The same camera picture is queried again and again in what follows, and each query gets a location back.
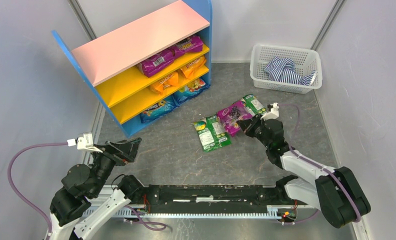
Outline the white plastic basket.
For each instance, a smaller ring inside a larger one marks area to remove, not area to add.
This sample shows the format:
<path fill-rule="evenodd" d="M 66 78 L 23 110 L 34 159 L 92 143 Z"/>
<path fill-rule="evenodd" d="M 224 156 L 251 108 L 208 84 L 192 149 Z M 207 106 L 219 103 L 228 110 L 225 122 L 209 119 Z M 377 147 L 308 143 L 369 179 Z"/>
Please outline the white plastic basket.
<path fill-rule="evenodd" d="M 256 88 L 306 94 L 322 86 L 321 59 L 310 49 L 256 44 L 250 77 Z"/>

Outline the blue candy bag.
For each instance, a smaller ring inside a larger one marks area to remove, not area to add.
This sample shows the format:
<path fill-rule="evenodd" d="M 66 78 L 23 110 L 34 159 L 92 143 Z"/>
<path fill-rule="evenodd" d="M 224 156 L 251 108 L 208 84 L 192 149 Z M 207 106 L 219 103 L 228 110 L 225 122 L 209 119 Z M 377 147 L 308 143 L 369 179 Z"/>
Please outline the blue candy bag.
<path fill-rule="evenodd" d="M 168 96 L 152 106 L 145 109 L 142 113 L 139 114 L 141 122 L 148 123 L 152 122 L 170 112 L 178 107 L 175 99 L 172 96 Z"/>
<path fill-rule="evenodd" d="M 200 95 L 203 91 L 207 90 L 209 87 L 210 85 L 208 83 L 206 83 L 201 78 L 198 78 L 194 81 L 191 81 L 187 85 L 181 87 L 172 96 L 174 100 L 180 105 Z"/>

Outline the orange candy bag on shelf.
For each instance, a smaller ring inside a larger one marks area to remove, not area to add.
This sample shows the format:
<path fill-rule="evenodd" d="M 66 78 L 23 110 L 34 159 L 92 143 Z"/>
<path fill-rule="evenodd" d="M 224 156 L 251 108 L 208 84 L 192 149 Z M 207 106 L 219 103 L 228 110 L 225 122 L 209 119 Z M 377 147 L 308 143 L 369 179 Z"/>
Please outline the orange candy bag on shelf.
<path fill-rule="evenodd" d="M 184 75 L 185 78 L 191 79 L 193 75 L 198 71 L 198 69 L 204 66 L 206 62 L 206 57 L 202 55 L 182 66 L 179 71 Z"/>

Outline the green candy bag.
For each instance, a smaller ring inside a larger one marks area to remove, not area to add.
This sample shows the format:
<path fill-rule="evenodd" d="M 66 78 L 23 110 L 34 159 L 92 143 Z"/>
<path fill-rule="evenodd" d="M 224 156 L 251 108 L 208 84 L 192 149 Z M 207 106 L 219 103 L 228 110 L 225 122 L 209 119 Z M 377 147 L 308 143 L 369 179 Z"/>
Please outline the green candy bag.
<path fill-rule="evenodd" d="M 193 123 L 204 152 L 208 153 L 232 143 L 217 115 L 204 117 Z"/>
<path fill-rule="evenodd" d="M 241 101 L 252 116 L 257 114 L 263 115 L 267 112 L 267 107 L 264 106 L 253 94 L 245 95 L 241 98 Z"/>

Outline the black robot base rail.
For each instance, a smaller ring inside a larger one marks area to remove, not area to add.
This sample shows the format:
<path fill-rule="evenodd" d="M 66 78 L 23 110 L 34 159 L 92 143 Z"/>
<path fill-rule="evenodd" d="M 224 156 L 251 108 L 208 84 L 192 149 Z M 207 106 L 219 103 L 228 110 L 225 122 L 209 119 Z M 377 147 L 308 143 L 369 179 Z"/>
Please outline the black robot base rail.
<path fill-rule="evenodd" d="M 274 185 L 148 185 L 122 191 L 150 214 L 260 214 L 267 206 L 304 205 Z"/>

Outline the purple candy bag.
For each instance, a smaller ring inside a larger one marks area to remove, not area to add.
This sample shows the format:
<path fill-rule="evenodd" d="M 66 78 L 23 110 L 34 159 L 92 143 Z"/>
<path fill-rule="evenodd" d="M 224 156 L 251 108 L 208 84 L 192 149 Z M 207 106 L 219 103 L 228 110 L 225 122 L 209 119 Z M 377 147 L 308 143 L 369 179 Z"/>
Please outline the purple candy bag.
<path fill-rule="evenodd" d="M 198 35 L 192 35 L 170 46 L 168 49 L 173 57 L 177 59 L 187 53 L 201 52 L 203 45 L 204 43 Z"/>
<path fill-rule="evenodd" d="M 136 66 L 146 77 L 150 78 L 165 69 L 175 60 L 175 52 L 169 48 L 141 61 Z"/>
<path fill-rule="evenodd" d="M 231 137 L 234 137 L 241 130 L 238 121 L 249 120 L 253 117 L 241 100 L 236 101 L 229 107 L 219 110 L 216 115 L 225 131 Z"/>

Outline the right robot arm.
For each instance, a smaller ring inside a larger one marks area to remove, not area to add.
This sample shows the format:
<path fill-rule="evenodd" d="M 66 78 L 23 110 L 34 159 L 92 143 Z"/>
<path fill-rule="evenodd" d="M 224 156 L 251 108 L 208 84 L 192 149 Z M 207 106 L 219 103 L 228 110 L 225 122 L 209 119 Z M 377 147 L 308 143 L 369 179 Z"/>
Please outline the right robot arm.
<path fill-rule="evenodd" d="M 371 204 L 352 170 L 323 165 L 301 154 L 285 140 L 281 121 L 256 115 L 240 120 L 238 125 L 245 135 L 264 145 L 272 164 L 293 174 L 291 179 L 280 182 L 290 199 L 314 207 L 337 229 L 359 222 L 371 212 Z"/>

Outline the blue pink yellow shelf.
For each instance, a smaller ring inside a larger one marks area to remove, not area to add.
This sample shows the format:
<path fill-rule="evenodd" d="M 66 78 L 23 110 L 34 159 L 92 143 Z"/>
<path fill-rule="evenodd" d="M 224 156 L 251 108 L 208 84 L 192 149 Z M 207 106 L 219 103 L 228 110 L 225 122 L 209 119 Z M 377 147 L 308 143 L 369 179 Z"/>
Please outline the blue pink yellow shelf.
<path fill-rule="evenodd" d="M 199 57 L 205 64 L 189 78 L 180 76 L 181 87 L 202 79 L 211 83 L 213 6 L 209 0 L 178 0 L 75 49 L 69 49 L 57 31 L 52 35 L 71 65 L 103 105 L 126 137 L 146 127 L 140 114 L 163 97 L 149 86 Z M 168 47 L 198 35 L 203 49 L 187 53 L 152 77 L 137 64 Z"/>

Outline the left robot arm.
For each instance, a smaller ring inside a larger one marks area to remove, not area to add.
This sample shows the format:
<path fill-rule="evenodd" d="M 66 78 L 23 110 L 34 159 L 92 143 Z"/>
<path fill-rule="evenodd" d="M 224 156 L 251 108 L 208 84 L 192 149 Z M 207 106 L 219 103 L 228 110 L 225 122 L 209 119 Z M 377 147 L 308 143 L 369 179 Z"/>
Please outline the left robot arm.
<path fill-rule="evenodd" d="M 80 151 L 90 152 L 90 165 L 72 166 L 61 180 L 51 200 L 48 240 L 89 240 L 118 210 L 139 200 L 144 185 L 133 175 L 124 176 L 111 195 L 87 218 L 81 220 L 91 207 L 91 200 L 99 197 L 107 179 L 116 166 L 125 166 L 136 160 L 142 138 L 107 141 L 104 145 L 93 142 L 91 133 L 68 141 Z"/>

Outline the orange candy bag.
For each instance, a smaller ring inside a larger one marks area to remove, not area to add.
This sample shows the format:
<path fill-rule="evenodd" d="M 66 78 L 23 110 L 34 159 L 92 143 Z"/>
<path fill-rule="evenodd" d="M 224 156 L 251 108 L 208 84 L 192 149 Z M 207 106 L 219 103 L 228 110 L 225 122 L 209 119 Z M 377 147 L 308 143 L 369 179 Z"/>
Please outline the orange candy bag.
<path fill-rule="evenodd" d="M 163 95 L 169 87 L 177 87 L 179 85 L 179 73 L 174 71 L 158 81 L 152 83 L 149 89 L 156 94 Z"/>
<path fill-rule="evenodd" d="M 202 55 L 182 66 L 179 71 L 184 75 L 185 78 L 191 79 L 193 75 L 198 71 L 198 69 L 204 66 L 206 62 L 206 57 Z"/>

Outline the blue white striped cloth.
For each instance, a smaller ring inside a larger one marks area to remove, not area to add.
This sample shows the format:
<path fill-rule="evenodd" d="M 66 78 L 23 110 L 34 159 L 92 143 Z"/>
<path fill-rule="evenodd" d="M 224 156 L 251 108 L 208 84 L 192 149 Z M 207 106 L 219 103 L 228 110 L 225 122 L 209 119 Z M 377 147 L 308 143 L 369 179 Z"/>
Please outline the blue white striped cloth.
<path fill-rule="evenodd" d="M 292 58 L 275 56 L 263 69 L 270 81 L 310 86 L 317 78 L 319 71 L 312 70 L 308 75 L 300 75 Z"/>

